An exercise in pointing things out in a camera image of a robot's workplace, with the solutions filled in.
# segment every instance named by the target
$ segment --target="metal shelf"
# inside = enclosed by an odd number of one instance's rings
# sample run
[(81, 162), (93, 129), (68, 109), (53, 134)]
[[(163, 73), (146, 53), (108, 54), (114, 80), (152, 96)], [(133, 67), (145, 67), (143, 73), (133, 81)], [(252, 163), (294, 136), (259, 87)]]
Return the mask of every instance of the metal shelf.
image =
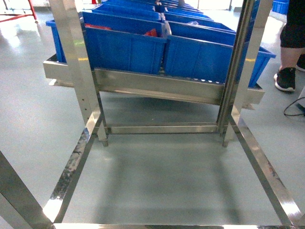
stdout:
[[(52, 56), (43, 62), (46, 78), (56, 79), (51, 85), (73, 87), (66, 63), (57, 62)], [(169, 99), (202, 104), (220, 105), (224, 84), (164, 75), (148, 75), (131, 72), (95, 69), (97, 87), (103, 92), (133, 94), (151, 98)], [(259, 104), (264, 91), (259, 85), (248, 88), (243, 107)]]

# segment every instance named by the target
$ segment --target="stainless steel frame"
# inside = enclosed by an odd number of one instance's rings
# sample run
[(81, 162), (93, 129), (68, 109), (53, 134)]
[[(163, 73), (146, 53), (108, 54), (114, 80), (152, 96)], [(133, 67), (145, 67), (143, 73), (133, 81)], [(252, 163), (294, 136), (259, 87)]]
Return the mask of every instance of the stainless steel frame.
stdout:
[[(246, 64), (244, 65), (242, 78), (238, 83), (236, 74), (237, 69), (244, 64), (241, 62), (241, 53), (246, 45), (245, 34), (249, 27), (254, 1), (244, 1), (227, 82), (225, 86), (222, 86), (216, 83), (199, 83), (195, 80), (105, 69), (96, 69), (92, 72), (89, 67), (75, 1), (50, 0), (68, 64), (45, 62), (45, 71), (47, 75), (49, 73), (53, 74), (51, 72), (55, 71), (60, 74), (56, 79), (59, 80), (59, 77), (61, 77), (60, 80), (63, 80), (59, 83), (74, 86), (86, 125), (44, 209), (39, 206), (4, 155), (0, 153), (0, 214), (2, 217), (15, 229), (231, 229), (236, 227), (246, 229), (305, 229), (305, 215), (301, 213), (240, 116), (242, 106), (245, 104), (243, 98), (249, 94), (249, 89), (246, 86), (249, 83), (249, 75), (251, 75), (253, 62), (257, 55), (259, 41), (268, 15), (267, 12), (270, 10), (272, 3), (272, 0), (261, 0), (259, 13), (262, 17), (257, 20), (254, 26), (254, 33), (258, 32), (258, 35), (250, 39)], [(163, 123), (144, 126), (106, 125), (99, 90), (218, 104), (221, 109), (216, 123)], [(61, 223), (96, 135), (99, 136), (100, 140), (103, 140), (106, 146), (108, 134), (225, 133), (230, 126), (237, 135), (283, 226), (156, 226)]]

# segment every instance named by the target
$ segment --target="red item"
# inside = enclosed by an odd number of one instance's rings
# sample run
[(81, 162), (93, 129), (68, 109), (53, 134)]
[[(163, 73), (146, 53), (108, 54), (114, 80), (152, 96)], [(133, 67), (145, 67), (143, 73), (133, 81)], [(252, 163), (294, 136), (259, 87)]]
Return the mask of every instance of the red item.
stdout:
[(100, 26), (100, 25), (91, 25), (91, 24), (85, 24), (86, 27), (89, 28), (96, 28), (96, 29), (103, 29), (103, 30), (112, 30), (110, 27), (106, 27), (106, 26)]
[(145, 33), (146, 36), (150, 36), (150, 37), (158, 37), (158, 34), (157, 34), (157, 30), (156, 29), (152, 29), (148, 32)]

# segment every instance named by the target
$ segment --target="gray epoxy floor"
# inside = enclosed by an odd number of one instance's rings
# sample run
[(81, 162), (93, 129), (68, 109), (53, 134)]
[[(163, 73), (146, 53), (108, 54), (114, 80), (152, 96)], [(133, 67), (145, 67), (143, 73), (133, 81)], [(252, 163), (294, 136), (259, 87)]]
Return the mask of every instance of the gray epoxy floor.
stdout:
[[(207, 11), (231, 28), (231, 12)], [(83, 129), (72, 88), (48, 86), (42, 62), (55, 53), (50, 13), (0, 23), (0, 150), (44, 206)], [(277, 54), (258, 83), (265, 96), (243, 117), (305, 212), (305, 119), (286, 118), (296, 92), (275, 89), (283, 23), (269, 18), (262, 46)], [(109, 123), (215, 121), (217, 106), (102, 93)], [(64, 222), (101, 224), (280, 224), (238, 141), (218, 135), (112, 135), (96, 141)], [(10, 226), (0, 218), (0, 228)]]

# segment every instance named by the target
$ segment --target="white shoe sole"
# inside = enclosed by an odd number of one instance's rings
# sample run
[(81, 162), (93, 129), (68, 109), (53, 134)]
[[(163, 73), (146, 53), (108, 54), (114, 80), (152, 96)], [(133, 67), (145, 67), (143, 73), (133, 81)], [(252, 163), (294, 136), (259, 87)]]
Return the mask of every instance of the white shoe sole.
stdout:
[(283, 88), (283, 87), (281, 87), (280, 85), (278, 85), (278, 84), (277, 84), (277, 81), (276, 81), (276, 79), (277, 79), (277, 74), (275, 74), (273, 78), (274, 78), (274, 81), (275, 81), (275, 87), (276, 87), (278, 90), (280, 90), (280, 91), (282, 91), (282, 92), (294, 92), (294, 91), (295, 91), (295, 89), (293, 89), (292, 87)]
[(295, 66), (295, 68), (301, 72), (305, 72), (305, 69), (304, 68), (300, 68), (299, 66)]

